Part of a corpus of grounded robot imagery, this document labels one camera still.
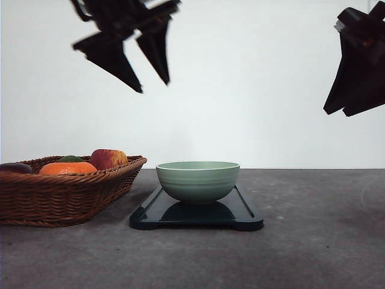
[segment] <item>black robotic arm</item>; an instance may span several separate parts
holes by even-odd
[[[88,60],[122,80],[136,92],[142,92],[141,84],[131,68],[124,51],[123,41],[141,31],[137,38],[153,68],[165,84],[168,84],[166,33],[171,14],[177,11],[179,0],[170,0],[148,9],[140,0],[71,0],[83,21],[95,21],[96,33],[73,45]]]

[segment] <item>ceramic bowl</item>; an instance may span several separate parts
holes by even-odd
[[[219,161],[183,161],[156,167],[164,191],[188,204],[209,204],[235,186],[239,164]]]

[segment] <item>concrete surface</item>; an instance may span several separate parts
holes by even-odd
[[[385,288],[385,170],[241,170],[239,183],[260,231],[131,229],[158,185],[149,169],[87,224],[2,226],[1,288]]]

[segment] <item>dark green tray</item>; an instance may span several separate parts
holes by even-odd
[[[159,186],[129,218],[131,228],[230,227],[239,231],[263,228],[263,217],[238,184],[224,198],[207,205],[188,205],[170,197]]]

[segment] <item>tangerine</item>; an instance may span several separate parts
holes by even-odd
[[[39,174],[60,175],[64,173],[94,173],[97,169],[90,163],[49,163],[43,166]]]

